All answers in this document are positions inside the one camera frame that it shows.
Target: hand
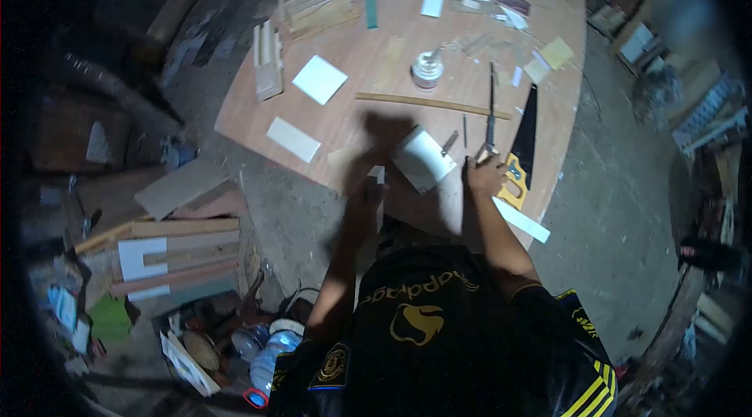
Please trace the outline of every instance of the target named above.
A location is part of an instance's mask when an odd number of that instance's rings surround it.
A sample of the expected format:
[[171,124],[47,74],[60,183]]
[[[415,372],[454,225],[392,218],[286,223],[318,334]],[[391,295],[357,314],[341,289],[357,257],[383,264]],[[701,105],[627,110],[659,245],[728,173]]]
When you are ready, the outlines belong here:
[[498,154],[490,155],[481,164],[467,157],[468,186],[473,196],[495,196],[507,181],[507,165]]
[[388,185],[377,184],[373,177],[366,177],[358,184],[344,208],[342,231],[345,236],[362,241],[376,234],[376,211],[388,190]]

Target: plastic bottle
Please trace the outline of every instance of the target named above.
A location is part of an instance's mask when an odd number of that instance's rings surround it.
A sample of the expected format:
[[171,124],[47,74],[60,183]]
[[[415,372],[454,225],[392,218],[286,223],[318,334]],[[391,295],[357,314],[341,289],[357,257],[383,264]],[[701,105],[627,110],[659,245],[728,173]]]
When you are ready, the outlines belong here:
[[277,355],[292,352],[301,341],[302,337],[291,330],[280,330],[271,336],[266,347],[250,364],[250,382],[253,387],[248,390],[248,395],[244,395],[252,406],[257,409],[266,406],[271,393],[271,380],[275,375]]

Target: yellow stripe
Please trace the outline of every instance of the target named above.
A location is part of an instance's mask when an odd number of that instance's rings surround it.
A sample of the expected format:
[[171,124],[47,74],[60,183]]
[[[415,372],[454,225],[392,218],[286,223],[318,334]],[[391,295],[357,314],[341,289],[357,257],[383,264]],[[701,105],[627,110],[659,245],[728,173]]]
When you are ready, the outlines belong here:
[[575,401],[574,404],[571,405],[568,411],[562,414],[562,417],[570,417],[571,415],[574,415],[574,413],[577,412],[577,409],[579,409],[580,406],[582,406],[582,404],[584,404],[585,401],[588,400],[588,397],[590,397],[590,395],[593,394],[598,388],[598,386],[600,386],[601,384],[603,384],[603,378],[598,376],[598,378],[593,382],[593,384],[590,385],[587,391],[583,393],[580,396],[580,398],[577,401]]
[[588,415],[590,412],[593,412],[593,409],[596,408],[596,406],[603,401],[603,398],[608,394],[608,386],[603,388],[603,391],[601,391],[598,396],[596,396],[595,399],[593,399],[593,402],[590,403],[588,407],[585,407],[585,410],[580,413],[580,415]]
[[608,396],[608,399],[603,403],[600,409],[598,409],[598,412],[593,414],[593,417],[601,417],[601,414],[608,409],[608,405],[611,404],[611,402],[614,400],[614,394],[611,394]]
[[603,382],[606,383],[606,387],[608,387],[608,372],[611,371],[611,367],[607,364],[603,364]]
[[616,372],[611,370],[611,396],[616,396]]

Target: water bottle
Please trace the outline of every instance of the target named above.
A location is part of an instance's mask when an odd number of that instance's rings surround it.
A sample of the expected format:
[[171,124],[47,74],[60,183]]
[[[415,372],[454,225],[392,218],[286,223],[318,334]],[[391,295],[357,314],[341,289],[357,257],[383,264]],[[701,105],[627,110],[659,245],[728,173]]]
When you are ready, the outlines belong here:
[[253,387],[248,390],[248,395],[244,395],[252,406],[257,409],[266,406],[271,393],[271,380],[275,375],[277,355],[292,352],[301,341],[302,337],[291,330],[280,330],[271,336],[266,347],[250,364],[250,382]]
[[269,327],[266,324],[257,324],[248,329],[237,329],[232,334],[232,345],[240,354],[240,358],[253,363],[269,340]]

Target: wooden frame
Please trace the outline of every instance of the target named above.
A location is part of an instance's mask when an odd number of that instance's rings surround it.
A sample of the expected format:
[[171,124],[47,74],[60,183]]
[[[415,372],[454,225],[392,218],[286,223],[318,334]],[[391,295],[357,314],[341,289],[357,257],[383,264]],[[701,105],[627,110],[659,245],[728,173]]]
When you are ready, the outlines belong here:
[[360,17],[353,0],[277,0],[293,40]]

